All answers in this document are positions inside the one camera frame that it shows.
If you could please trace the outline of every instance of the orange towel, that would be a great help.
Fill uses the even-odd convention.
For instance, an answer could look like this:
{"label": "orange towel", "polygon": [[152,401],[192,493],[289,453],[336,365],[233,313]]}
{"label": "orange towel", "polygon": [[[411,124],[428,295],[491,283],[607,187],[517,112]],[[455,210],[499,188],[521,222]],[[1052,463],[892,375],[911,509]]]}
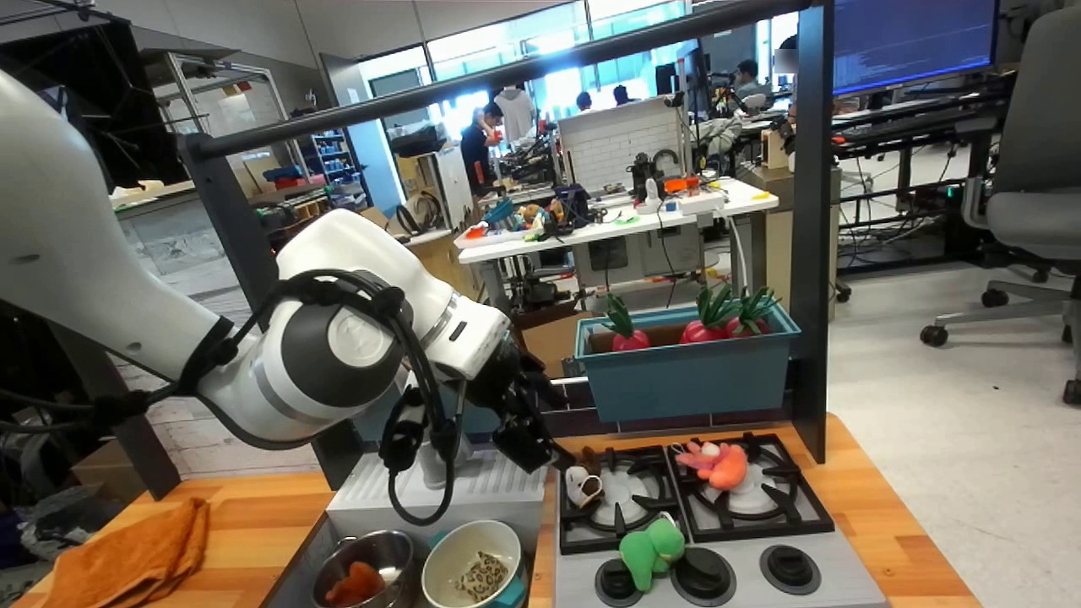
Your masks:
{"label": "orange towel", "polygon": [[148,605],[204,567],[208,507],[186,500],[169,515],[71,546],[53,564],[46,608]]}

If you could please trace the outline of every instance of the toy stove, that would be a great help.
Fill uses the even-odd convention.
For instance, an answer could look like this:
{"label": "toy stove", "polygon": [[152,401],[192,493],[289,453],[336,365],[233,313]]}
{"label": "toy stove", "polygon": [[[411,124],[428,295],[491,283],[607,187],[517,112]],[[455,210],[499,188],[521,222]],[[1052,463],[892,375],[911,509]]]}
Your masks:
{"label": "toy stove", "polygon": [[[677,447],[585,453],[582,465],[600,479],[604,497],[577,507],[561,484],[557,605],[884,605],[785,443],[778,436],[737,443],[747,453],[747,477],[734,493],[680,465]],[[638,595],[618,540],[662,515],[680,524],[690,550],[650,595]]]}

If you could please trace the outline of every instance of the teal container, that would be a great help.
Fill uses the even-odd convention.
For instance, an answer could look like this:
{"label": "teal container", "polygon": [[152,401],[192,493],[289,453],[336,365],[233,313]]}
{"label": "teal container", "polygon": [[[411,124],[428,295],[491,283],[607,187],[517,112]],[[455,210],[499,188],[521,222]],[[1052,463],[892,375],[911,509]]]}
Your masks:
{"label": "teal container", "polygon": [[[652,341],[680,341],[695,308],[634,311]],[[802,328],[770,308],[770,330],[708,344],[655,344],[646,353],[594,353],[612,337],[604,317],[573,328],[573,358],[588,375],[600,421],[722,415],[785,404],[791,344]]]}

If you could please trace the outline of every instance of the wooden counter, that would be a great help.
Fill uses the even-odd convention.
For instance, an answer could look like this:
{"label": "wooden counter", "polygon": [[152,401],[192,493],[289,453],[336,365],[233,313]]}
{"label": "wooden counter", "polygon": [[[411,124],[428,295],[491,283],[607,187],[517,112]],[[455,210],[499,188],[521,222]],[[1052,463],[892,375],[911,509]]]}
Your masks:
{"label": "wooden counter", "polygon": [[[826,429],[826,465],[814,465],[804,443],[791,427],[765,429],[785,439],[793,459],[804,465],[806,484],[832,509],[834,524],[845,529],[851,546],[867,564],[878,588],[896,608],[906,605],[934,605],[958,608],[975,605],[968,588],[945,564],[939,546],[911,520],[906,504],[892,493],[870,459],[859,451],[849,429],[832,418]],[[604,436],[604,439],[568,439],[568,451],[582,447],[657,447],[680,443],[684,436]],[[279,570],[289,564],[307,529],[330,500],[330,489],[320,477],[268,477],[268,479],[205,479],[181,484],[169,500],[152,504],[148,497],[135,500],[112,528],[135,524],[178,497],[205,497],[208,515],[208,546],[205,564],[192,574],[169,600],[163,605],[261,605]],[[553,605],[553,479],[544,500],[544,524],[537,540],[537,567],[531,585],[531,608]],[[34,608],[50,590],[45,578],[20,605]]]}

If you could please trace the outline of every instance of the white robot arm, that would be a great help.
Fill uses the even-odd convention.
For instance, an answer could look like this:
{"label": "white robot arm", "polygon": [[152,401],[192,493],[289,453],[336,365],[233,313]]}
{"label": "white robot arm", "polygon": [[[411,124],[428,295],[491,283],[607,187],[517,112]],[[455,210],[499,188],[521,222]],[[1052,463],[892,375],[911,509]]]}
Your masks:
{"label": "white robot arm", "polygon": [[[353,212],[312,222],[277,257],[282,290],[263,330],[240,337],[142,268],[89,141],[4,70],[0,141],[0,300],[181,382],[229,431],[268,451],[353,418],[432,365],[497,400],[486,404],[512,427],[503,453],[521,447],[512,459],[537,465],[541,415],[521,401],[523,356],[508,341],[508,317],[428,277],[386,229]],[[361,311],[380,308],[380,295],[402,323]]]}

